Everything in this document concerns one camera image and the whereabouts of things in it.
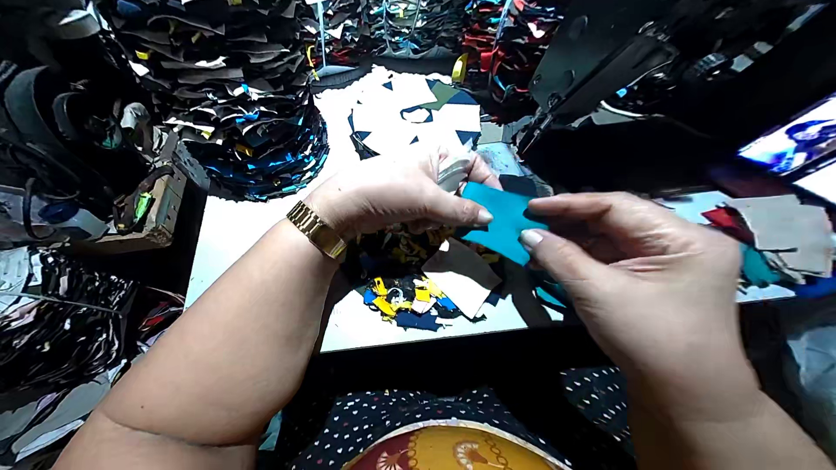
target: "metal watch band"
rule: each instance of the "metal watch band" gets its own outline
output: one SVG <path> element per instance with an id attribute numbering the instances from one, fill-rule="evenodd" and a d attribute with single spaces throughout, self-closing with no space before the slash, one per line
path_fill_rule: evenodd
<path id="1" fill-rule="evenodd" d="M 304 233 L 311 243 L 331 258 L 337 259 L 345 250 L 346 245 L 343 239 L 304 202 L 299 201 L 293 206 L 293 209 L 288 212 L 288 220 Z"/>

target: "white table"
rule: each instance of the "white table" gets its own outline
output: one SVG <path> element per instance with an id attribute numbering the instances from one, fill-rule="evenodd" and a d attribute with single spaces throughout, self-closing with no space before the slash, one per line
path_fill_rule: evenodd
<path id="1" fill-rule="evenodd" d="M 377 79 L 374 74 L 386 74 L 384 69 L 375 69 L 363 79 Z M 449 77 L 439 74 L 429 75 L 431 79 L 443 79 L 449 83 Z M 330 152 L 322 171 L 307 188 L 298 194 L 269 202 L 233 202 L 218 197 L 208 197 L 203 213 L 203 223 L 197 240 L 194 264 L 191 268 L 186 307 L 200 297 L 221 274 L 232 266 L 272 225 L 285 218 L 296 202 L 305 198 L 318 184 L 333 175 L 343 166 L 359 161 L 349 139 L 348 116 L 351 106 L 359 93 L 355 82 L 344 89 L 326 90 L 316 97 L 316 105 L 328 124 Z M 706 223 L 699 215 L 713 208 L 718 202 L 727 199 L 719 192 L 693 195 L 689 202 L 665 202 L 677 213 L 693 222 Z M 739 296 L 738 301 L 774 299 L 786 296 L 792 291 L 778 286 L 767 289 L 754 288 L 747 295 Z M 321 352 L 347 350 L 377 345 L 390 345 L 419 340 L 434 340 L 464 335 L 519 330 L 527 328 L 523 317 L 514 307 L 512 296 L 501 299 L 496 306 L 484 304 L 482 311 L 486 320 L 471 323 L 464 317 L 457 319 L 439 319 L 444 328 L 436 332 L 399 328 L 394 324 L 381 321 L 380 314 L 373 312 L 363 304 L 363 298 L 355 291 L 350 291 L 340 300 L 332 311 L 326 327 Z M 549 311 L 552 320 L 562 319 L 562 315 Z"/>

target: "fabric scrap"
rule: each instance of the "fabric scrap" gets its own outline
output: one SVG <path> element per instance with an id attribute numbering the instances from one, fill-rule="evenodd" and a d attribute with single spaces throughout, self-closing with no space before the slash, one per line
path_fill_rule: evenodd
<path id="1" fill-rule="evenodd" d="M 519 242 L 520 233 L 529 228 L 548 229 L 546 224 L 526 216 L 528 201 L 533 198 L 475 182 L 467 183 L 461 196 L 478 202 L 493 214 L 493 220 L 485 227 L 461 229 L 461 238 L 490 248 L 514 263 L 528 263 L 530 257 Z"/>

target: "person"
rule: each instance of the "person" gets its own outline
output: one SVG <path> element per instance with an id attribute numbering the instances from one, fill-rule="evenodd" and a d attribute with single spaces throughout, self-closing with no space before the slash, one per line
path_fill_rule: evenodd
<path id="1" fill-rule="evenodd" d="M 344 238 L 393 222 L 413 228 L 489 223 L 484 207 L 436 185 L 444 156 L 361 161 L 305 201 Z M 498 186 L 481 159 L 468 172 L 469 181 Z M 530 201 L 529 210 L 548 217 L 551 229 L 525 231 L 521 243 L 565 287 L 589 333 L 626 377 L 640 468 L 833 468 L 759 389 L 747 362 L 735 303 L 736 242 L 624 193 L 560 194 Z M 253 467 L 257 436 L 300 386 L 337 268 L 291 222 L 278 222 L 116 383 L 55 468 Z M 438 442 L 448 438 L 444 427 L 429 429 Z M 458 440 L 453 452 L 438 457 L 456 461 L 437 467 L 527 462 L 519 470 L 537 467 L 525 460 L 536 454 L 550 468 L 569 468 L 527 442 L 514 447 L 507 433 L 481 429 L 490 452 L 477 440 Z M 334 437 L 343 439 L 339 434 Z M 423 452 L 415 446 L 425 438 L 369 454 L 400 435 L 388 436 L 364 450 L 377 459 L 369 467 L 412 467 Z M 310 454 L 300 459 L 334 464 Z M 362 455 L 348 466 L 361 463 Z"/>
<path id="2" fill-rule="evenodd" d="M 782 174 L 793 171 L 833 151 L 836 147 L 836 125 L 829 123 L 833 120 L 809 120 L 789 126 L 785 134 L 794 145 L 772 171 Z"/>

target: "forearm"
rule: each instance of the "forearm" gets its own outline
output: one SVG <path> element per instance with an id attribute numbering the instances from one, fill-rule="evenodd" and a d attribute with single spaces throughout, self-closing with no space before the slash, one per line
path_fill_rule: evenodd
<path id="1" fill-rule="evenodd" d="M 302 380 L 336 268 L 280 222 L 175 322 L 100 410 L 121 425 L 195 444 L 258 434 Z"/>
<path id="2" fill-rule="evenodd" d="M 832 469 L 798 424 L 757 388 L 748 364 L 740 366 L 745 357 L 727 363 L 728 370 L 679 396 L 628 379 L 639 468 Z"/>

